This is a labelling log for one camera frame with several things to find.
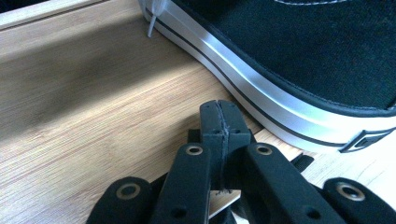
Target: wooden floor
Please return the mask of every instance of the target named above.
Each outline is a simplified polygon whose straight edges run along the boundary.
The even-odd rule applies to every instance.
[[[113,0],[0,32],[0,223],[83,223],[113,181],[168,171],[200,104],[234,101],[147,28],[136,2]],[[244,113],[258,140],[300,152]],[[396,207],[394,140],[315,154],[304,176],[357,179]]]

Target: black sneaker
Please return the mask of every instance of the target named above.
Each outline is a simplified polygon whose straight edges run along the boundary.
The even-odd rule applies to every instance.
[[[291,145],[353,151],[396,127],[394,1],[139,1],[151,27]]]

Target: sneaker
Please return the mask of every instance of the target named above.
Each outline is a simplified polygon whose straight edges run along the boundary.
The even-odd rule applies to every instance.
[[[316,152],[396,128],[396,4],[353,0],[139,0],[265,128]]]

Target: metal grommet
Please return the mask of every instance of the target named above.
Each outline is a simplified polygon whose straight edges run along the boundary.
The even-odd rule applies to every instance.
[[[257,151],[259,154],[262,154],[262,155],[264,155],[264,156],[268,156],[268,155],[271,155],[271,154],[272,154],[272,149],[269,148],[269,147],[266,147],[266,146],[257,146],[257,147],[256,147],[256,151]]]
[[[200,155],[204,150],[201,147],[196,147],[196,146],[191,146],[186,149],[186,153],[191,155],[191,156],[198,156]]]
[[[124,191],[128,188],[134,188],[134,191],[131,193],[125,193]],[[116,195],[121,200],[131,200],[135,198],[140,193],[140,186],[135,183],[129,183],[122,185],[119,189],[117,189]]]
[[[361,202],[366,198],[361,190],[344,182],[338,183],[336,189],[342,196],[355,202]]]

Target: black canvas upper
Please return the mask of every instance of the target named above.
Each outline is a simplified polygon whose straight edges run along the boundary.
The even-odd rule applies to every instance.
[[[393,1],[173,1],[297,98],[356,117],[396,115]]]

